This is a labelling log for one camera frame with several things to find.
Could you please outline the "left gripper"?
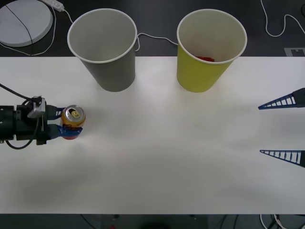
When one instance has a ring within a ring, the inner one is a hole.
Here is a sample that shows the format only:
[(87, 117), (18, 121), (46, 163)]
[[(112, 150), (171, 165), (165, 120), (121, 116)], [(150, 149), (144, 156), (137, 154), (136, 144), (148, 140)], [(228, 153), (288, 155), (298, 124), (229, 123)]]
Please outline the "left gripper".
[(17, 140), (36, 140), (36, 145), (47, 144), (47, 141), (62, 137), (66, 140), (76, 139), (82, 132), (82, 127), (70, 127), (67, 125), (48, 125), (48, 120), (61, 118), (65, 107), (46, 105), (45, 113), (38, 119), (28, 118), (32, 111), (33, 103), (22, 103), (16, 107), (15, 114), (15, 135)]

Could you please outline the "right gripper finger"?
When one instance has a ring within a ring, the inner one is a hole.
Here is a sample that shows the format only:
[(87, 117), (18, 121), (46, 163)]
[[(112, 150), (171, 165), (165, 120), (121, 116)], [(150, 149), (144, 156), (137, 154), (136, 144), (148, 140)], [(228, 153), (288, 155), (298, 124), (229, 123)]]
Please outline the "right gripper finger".
[(303, 168), (305, 167), (304, 150), (259, 150), (259, 152)]
[(301, 88), (290, 94), (267, 102), (258, 107), (259, 110), (283, 109), (283, 108), (303, 108), (305, 106), (305, 89)]

